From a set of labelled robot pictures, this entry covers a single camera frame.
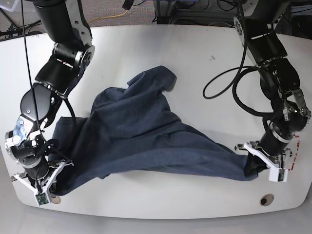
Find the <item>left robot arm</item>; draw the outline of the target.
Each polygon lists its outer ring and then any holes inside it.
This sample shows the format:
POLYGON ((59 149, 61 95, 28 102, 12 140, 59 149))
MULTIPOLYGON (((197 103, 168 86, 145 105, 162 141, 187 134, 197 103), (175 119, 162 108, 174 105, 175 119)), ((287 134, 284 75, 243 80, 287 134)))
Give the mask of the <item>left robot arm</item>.
POLYGON ((240 108, 262 118, 265 129, 261 140, 238 144, 236 149, 249 153, 245 175, 269 169, 270 181, 285 182, 288 177, 285 161, 292 154, 287 146, 294 135, 308 125, 312 116, 300 87, 299 75, 287 59, 287 52, 275 32, 275 26, 290 2, 260 0, 248 11, 244 11, 242 1, 237 1, 236 5, 238 13, 234 26, 243 45, 243 56, 249 57, 253 65, 240 64, 228 88, 240 108), (237 95, 238 83, 254 71, 260 74, 261 90, 270 100, 272 112, 256 111, 237 95))

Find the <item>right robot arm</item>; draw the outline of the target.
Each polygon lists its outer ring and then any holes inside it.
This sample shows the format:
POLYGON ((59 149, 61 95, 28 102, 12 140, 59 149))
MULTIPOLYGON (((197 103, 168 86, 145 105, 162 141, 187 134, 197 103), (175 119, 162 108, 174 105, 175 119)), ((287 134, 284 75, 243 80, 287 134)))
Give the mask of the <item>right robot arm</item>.
POLYGON ((70 159, 55 140, 46 140, 44 128, 55 120, 62 103, 83 77, 95 47, 79 0, 35 0, 33 6, 50 39, 52 54, 20 102, 21 114, 5 136, 5 148, 25 169, 35 195, 50 191, 70 159))

